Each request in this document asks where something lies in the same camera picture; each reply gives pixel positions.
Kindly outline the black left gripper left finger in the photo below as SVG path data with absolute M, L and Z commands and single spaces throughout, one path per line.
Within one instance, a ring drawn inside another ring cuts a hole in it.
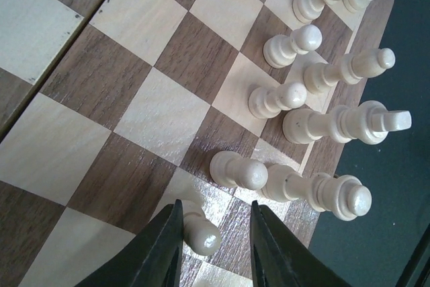
M 178 286 L 183 250 L 181 200 L 166 205 L 108 262 L 78 286 Z

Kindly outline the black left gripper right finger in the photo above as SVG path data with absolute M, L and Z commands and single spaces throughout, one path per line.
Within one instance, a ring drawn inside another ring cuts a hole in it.
M 348 286 L 319 261 L 266 205 L 251 205 L 254 286 Z

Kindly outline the light wooden pawn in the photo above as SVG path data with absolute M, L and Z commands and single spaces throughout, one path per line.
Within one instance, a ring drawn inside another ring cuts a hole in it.
M 185 243 L 198 255 L 209 256 L 220 247 L 219 228 L 206 218 L 202 208 L 190 200 L 182 200 Z

